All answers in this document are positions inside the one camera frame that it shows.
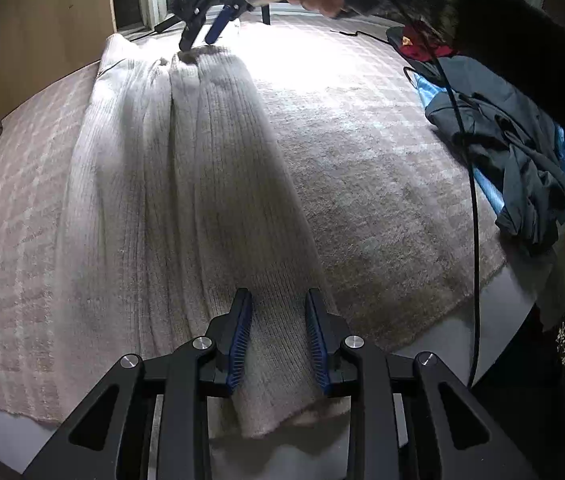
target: black sleeve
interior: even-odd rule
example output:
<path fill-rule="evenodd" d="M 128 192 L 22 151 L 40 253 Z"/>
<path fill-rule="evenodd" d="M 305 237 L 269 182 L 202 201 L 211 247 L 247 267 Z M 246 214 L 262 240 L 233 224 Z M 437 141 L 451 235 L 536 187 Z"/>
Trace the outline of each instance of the black sleeve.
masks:
<path fill-rule="evenodd" d="M 524 0 L 399 0 L 565 128 L 565 28 Z"/>

